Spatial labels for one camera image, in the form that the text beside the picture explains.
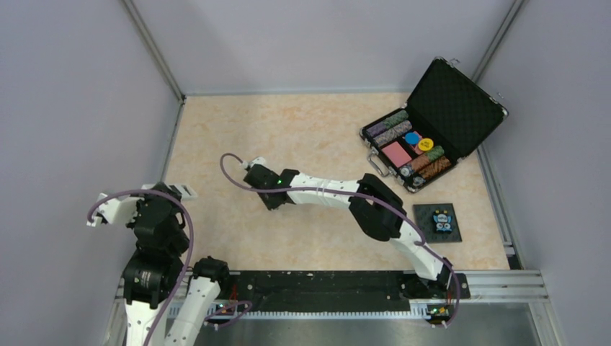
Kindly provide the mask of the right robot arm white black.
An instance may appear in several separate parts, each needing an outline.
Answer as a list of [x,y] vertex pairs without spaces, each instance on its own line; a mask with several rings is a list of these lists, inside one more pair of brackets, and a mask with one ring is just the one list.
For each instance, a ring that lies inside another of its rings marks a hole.
[[451,289],[451,265],[428,247],[422,231],[407,217],[402,199],[375,175],[332,180],[294,169],[277,174],[260,163],[250,163],[245,170],[244,182],[267,209],[293,204],[348,210],[366,236],[391,243],[407,257],[428,295],[441,297]]

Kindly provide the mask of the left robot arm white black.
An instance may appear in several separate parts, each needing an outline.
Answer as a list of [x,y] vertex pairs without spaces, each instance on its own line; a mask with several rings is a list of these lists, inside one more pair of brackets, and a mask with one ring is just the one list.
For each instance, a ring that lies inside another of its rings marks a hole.
[[171,292],[182,281],[181,256],[189,249],[184,212],[158,195],[137,200],[128,228],[136,250],[125,267],[123,298],[127,314],[127,345],[193,345],[208,309],[231,289],[226,262],[212,257],[196,262],[186,299],[171,328],[166,328]]

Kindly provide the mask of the white remote control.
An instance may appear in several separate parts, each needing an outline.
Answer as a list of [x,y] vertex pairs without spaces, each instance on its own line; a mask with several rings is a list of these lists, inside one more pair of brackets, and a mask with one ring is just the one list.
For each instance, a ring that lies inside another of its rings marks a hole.
[[198,198],[198,194],[189,185],[184,184],[166,184],[165,182],[158,182],[151,189],[165,192],[180,201],[191,201]]

